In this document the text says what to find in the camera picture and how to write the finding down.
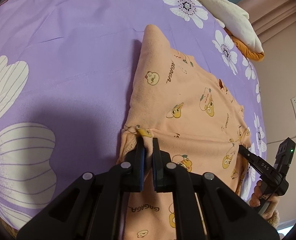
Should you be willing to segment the right hand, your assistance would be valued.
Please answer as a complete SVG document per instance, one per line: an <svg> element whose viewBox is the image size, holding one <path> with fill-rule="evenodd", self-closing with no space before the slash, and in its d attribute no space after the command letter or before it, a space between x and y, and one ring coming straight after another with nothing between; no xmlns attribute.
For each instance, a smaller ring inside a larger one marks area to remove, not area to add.
<svg viewBox="0 0 296 240"><path fill-rule="evenodd" d="M280 202L280 196L277 196L275 193L271 195L269 198L267 198L267 195L264 195L260 189L262 184L262 180L257 181L256 186L254 188L254 192L251 195L251 199L249 201L250 207L258 207L260 206L260 200L266 199L268 202L270 202L268 208L265 210L265 212L262 214L263 219L269 220L272 218L274 211L277 208L277 205Z"/></svg>

